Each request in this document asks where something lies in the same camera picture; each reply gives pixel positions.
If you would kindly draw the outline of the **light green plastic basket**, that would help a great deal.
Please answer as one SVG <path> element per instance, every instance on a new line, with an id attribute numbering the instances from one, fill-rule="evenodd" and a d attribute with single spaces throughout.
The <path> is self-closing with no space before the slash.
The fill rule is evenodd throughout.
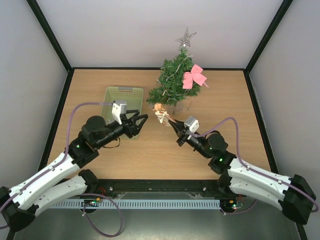
<path id="1" fill-rule="evenodd" d="M 115 100 L 123 100 L 127 103 L 127 110 L 139 110 L 139 115 L 143 115 L 143 96 L 144 90 L 139 87 L 109 86 L 105 92 L 104 102 L 113 103 Z M 104 118 L 106 125 L 115 121 L 112 116 L 112 105 L 104 105 L 100 115 Z M 105 142 L 109 144 L 113 141 L 119 141 L 119 139 L 137 140 L 138 138 L 139 134 L 132 138 L 128 138 L 125 134 L 122 134 L 119 137 L 111 137 L 105 140 Z"/>

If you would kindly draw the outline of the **small green christmas tree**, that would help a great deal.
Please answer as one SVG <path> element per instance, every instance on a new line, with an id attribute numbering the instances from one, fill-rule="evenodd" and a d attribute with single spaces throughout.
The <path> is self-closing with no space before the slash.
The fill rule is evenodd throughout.
<path id="1" fill-rule="evenodd" d="M 197 83 L 193 83 L 192 89 L 183 89 L 184 73 L 191 71 L 193 66 L 193 57 L 187 48 L 181 49 L 176 57 L 165 59 L 156 86 L 148 91 L 146 102 L 150 106 L 161 103 L 176 107 L 181 101 L 196 97 L 201 92 Z"/>

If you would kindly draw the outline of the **pink felt bow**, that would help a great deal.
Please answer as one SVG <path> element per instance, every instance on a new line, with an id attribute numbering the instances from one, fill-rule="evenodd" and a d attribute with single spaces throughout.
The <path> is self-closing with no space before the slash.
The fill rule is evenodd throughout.
<path id="1" fill-rule="evenodd" d="M 185 90 L 190 90 L 193 87 L 193 83 L 198 84 L 199 86 L 208 87 L 206 80 L 207 78 L 202 74 L 203 69 L 194 64 L 190 71 L 186 71 L 183 74 L 183 85 L 182 88 Z"/>

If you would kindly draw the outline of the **silver star ornament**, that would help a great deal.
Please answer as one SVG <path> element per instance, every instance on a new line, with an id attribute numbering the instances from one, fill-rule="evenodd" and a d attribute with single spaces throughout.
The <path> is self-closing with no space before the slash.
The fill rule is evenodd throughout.
<path id="1" fill-rule="evenodd" d="M 179 43 L 178 51 L 186 47 L 191 46 L 191 39 L 197 34 L 197 32 L 189 32 L 189 28 L 185 29 L 185 32 L 182 37 L 177 38 L 175 41 Z"/>

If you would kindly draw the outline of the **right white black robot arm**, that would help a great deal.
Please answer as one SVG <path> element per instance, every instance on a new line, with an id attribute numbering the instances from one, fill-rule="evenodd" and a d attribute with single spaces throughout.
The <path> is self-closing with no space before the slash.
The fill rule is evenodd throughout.
<path id="1" fill-rule="evenodd" d="M 185 122 L 170 120 L 168 123 L 178 137 L 179 146 L 187 143 L 210 160 L 208 166 L 220 176 L 217 184 L 222 195 L 233 193 L 264 202 L 300 225 L 306 225 L 310 215 L 320 210 L 317 197 L 304 177 L 281 175 L 244 161 L 240 153 L 227 150 L 228 144 L 215 127 L 198 133 L 199 122 L 192 116 Z"/>

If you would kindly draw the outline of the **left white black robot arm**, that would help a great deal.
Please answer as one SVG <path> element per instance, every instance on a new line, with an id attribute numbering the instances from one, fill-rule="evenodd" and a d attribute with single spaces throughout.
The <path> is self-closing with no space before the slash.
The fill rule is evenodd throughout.
<path id="1" fill-rule="evenodd" d="M 120 136 L 138 135 L 148 119 L 137 109 L 127 113 L 132 116 L 121 113 L 110 124 L 102 116 L 90 117 L 78 137 L 49 165 L 14 187 L 2 186 L 0 212 L 6 226 L 18 232 L 51 206 L 76 195 L 94 193 L 98 178 L 84 166 L 99 156 L 99 149 Z"/>

